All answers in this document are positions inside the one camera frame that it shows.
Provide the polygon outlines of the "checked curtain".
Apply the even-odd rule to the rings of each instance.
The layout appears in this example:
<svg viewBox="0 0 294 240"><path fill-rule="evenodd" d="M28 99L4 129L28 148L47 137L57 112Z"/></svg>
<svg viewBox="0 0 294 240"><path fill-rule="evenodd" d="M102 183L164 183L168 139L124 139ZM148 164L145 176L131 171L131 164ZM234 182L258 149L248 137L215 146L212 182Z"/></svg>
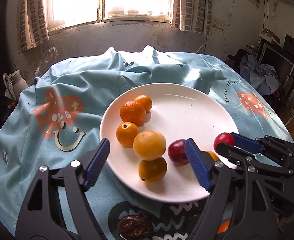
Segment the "checked curtain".
<svg viewBox="0 0 294 240"><path fill-rule="evenodd" d="M49 41L46 0L18 0L17 36L19 53Z"/></svg>
<svg viewBox="0 0 294 240"><path fill-rule="evenodd" d="M209 35L211 24L212 0L173 0L171 27Z"/></svg>

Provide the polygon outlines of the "bright window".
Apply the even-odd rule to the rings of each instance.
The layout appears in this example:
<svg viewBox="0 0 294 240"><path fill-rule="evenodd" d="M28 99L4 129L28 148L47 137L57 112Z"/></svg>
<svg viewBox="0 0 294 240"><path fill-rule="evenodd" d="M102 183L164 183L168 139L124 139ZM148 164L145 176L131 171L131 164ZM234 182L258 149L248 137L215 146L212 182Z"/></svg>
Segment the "bright window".
<svg viewBox="0 0 294 240"><path fill-rule="evenodd" d="M86 23L155 21L170 23L173 0L45 0L48 30L53 33Z"/></svg>

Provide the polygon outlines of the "large yellow-orange orange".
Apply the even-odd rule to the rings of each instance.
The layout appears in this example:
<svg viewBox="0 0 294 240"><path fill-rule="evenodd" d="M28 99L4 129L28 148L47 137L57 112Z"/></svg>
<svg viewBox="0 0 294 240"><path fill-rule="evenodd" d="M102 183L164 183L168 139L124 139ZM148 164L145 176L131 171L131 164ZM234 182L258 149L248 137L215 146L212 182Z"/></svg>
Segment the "large yellow-orange orange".
<svg viewBox="0 0 294 240"><path fill-rule="evenodd" d="M142 131L134 139L133 151L141 160L155 160L166 151L165 137L157 131Z"/></svg>

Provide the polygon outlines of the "dark red plum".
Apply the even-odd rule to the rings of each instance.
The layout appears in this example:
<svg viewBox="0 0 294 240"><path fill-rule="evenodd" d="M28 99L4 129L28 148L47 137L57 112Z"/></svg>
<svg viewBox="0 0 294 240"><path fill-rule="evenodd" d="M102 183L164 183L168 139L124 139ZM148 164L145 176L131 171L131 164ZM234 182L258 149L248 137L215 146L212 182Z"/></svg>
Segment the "dark red plum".
<svg viewBox="0 0 294 240"><path fill-rule="evenodd" d="M170 144L167 149L170 160L176 166L184 166L189 163L185 153L185 139L179 139Z"/></svg>

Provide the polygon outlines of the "small orange tangerine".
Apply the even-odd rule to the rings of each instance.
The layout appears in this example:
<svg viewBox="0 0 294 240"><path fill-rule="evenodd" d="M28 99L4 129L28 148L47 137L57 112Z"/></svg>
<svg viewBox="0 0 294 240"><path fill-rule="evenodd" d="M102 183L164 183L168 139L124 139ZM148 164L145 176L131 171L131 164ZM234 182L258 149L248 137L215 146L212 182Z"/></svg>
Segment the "small orange tangerine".
<svg viewBox="0 0 294 240"><path fill-rule="evenodd" d="M124 147L132 147L137 134L138 127L132 122L124 122L120 124L116 130L118 142Z"/></svg>

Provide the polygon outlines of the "yellow lemon on plate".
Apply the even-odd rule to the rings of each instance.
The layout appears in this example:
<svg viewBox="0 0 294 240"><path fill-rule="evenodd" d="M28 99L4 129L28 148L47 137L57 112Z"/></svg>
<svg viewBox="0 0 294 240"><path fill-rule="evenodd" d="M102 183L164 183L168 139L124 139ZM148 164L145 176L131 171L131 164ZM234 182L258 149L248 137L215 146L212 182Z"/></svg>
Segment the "yellow lemon on plate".
<svg viewBox="0 0 294 240"><path fill-rule="evenodd" d="M167 162L163 157L152 161L142 160L138 165L139 178L146 183L160 181L167 173Z"/></svg>

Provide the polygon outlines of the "clothes pile on chair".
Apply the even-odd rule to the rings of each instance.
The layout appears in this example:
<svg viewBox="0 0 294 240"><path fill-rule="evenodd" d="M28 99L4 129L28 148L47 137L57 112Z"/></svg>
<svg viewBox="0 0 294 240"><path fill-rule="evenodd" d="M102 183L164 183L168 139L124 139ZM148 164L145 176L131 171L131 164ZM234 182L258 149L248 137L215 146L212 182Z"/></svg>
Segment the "clothes pile on chair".
<svg viewBox="0 0 294 240"><path fill-rule="evenodd" d="M246 50L239 49L235 55L227 57L233 62L232 68L262 96L271 95L280 88L275 68L265 63L259 64Z"/></svg>

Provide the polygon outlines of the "yellow-orange round fruit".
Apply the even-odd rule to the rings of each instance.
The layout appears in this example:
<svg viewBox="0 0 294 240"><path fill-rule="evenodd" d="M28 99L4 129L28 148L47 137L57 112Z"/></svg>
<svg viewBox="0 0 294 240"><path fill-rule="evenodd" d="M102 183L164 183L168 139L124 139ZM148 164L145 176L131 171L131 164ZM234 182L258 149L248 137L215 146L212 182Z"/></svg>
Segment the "yellow-orange round fruit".
<svg viewBox="0 0 294 240"><path fill-rule="evenodd" d="M214 152L211 152L211 151L206 151L210 156L211 158L214 160L214 161L221 161L219 159L219 156L217 154L215 154Z"/></svg>

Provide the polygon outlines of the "orange tangerine on plate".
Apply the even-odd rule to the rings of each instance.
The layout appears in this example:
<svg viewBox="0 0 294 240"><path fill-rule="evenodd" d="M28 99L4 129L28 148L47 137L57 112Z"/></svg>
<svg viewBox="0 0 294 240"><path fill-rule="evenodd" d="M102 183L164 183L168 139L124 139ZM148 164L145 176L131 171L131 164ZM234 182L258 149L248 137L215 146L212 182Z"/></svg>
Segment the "orange tangerine on plate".
<svg viewBox="0 0 294 240"><path fill-rule="evenodd" d="M144 122L146 111L141 103L127 101L120 107L119 115L123 122L131 122L140 126Z"/></svg>

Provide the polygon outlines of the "white kettle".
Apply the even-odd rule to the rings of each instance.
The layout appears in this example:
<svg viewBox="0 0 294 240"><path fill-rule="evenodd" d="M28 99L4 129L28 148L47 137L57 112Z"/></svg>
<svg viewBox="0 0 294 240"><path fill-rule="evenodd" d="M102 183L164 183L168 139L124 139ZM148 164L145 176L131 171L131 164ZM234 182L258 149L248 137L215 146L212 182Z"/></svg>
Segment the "white kettle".
<svg viewBox="0 0 294 240"><path fill-rule="evenodd" d="M3 74L3 83L6 87L5 96L18 102L20 93L28 87L27 82L21 76L20 71L16 70L12 74Z"/></svg>

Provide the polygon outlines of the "large rough orange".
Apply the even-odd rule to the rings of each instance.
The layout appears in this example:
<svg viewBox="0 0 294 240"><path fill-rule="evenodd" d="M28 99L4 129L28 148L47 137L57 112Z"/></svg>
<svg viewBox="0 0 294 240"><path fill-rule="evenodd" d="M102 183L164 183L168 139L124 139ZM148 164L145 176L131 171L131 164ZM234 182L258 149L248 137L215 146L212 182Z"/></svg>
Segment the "large rough orange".
<svg viewBox="0 0 294 240"><path fill-rule="evenodd" d="M219 235L220 233L224 233L229 229L230 226L230 220L226 220L225 222L223 222L219 228L217 229L216 234Z"/></svg>

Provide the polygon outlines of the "white oval plate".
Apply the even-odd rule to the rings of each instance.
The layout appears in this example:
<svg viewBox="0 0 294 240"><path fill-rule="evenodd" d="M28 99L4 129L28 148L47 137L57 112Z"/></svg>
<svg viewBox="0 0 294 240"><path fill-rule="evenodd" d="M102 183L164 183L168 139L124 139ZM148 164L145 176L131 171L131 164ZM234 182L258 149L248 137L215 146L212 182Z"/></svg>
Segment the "white oval plate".
<svg viewBox="0 0 294 240"><path fill-rule="evenodd" d="M107 164L113 174L136 193L163 203L190 203L208 197L209 193L199 185L192 167L175 166L167 154L163 155L167 173L162 180L146 183L139 178L139 158L133 149L123 147L116 138L116 130L122 123L120 107L139 95L149 96L153 106L138 129L160 132L167 145L178 139L192 138L200 150L213 151L219 134L238 132L224 107L196 89L171 83L139 86L116 98L100 124L100 137L110 141Z"/></svg>

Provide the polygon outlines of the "small orange kumquat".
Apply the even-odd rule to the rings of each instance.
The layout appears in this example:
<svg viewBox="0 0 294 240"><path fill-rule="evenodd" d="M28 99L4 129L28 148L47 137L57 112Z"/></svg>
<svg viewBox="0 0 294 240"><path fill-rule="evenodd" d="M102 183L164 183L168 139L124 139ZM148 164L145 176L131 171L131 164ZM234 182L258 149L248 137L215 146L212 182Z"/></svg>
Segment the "small orange kumquat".
<svg viewBox="0 0 294 240"><path fill-rule="evenodd" d="M146 113L149 113L153 106L152 99L147 95L137 96L135 98L135 102L140 103L144 107Z"/></svg>

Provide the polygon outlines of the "left checked curtain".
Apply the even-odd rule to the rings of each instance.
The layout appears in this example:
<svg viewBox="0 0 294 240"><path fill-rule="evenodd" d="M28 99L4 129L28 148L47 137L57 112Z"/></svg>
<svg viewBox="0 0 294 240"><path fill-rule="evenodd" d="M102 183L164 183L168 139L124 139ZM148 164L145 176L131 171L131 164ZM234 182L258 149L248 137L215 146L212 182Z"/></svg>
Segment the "left checked curtain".
<svg viewBox="0 0 294 240"><path fill-rule="evenodd" d="M17 36L19 53L49 41L46 0L18 0Z"/></svg>

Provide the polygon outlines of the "small red tomato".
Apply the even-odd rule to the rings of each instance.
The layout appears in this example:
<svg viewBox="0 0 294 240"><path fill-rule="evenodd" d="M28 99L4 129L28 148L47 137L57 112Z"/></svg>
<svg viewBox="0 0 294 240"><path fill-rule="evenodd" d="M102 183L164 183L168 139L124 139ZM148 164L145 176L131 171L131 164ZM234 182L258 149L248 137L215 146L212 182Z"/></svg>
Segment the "small red tomato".
<svg viewBox="0 0 294 240"><path fill-rule="evenodd" d="M235 139L230 133L221 133L214 140L214 150L217 152L217 145L221 142L226 143L228 145L234 146Z"/></svg>

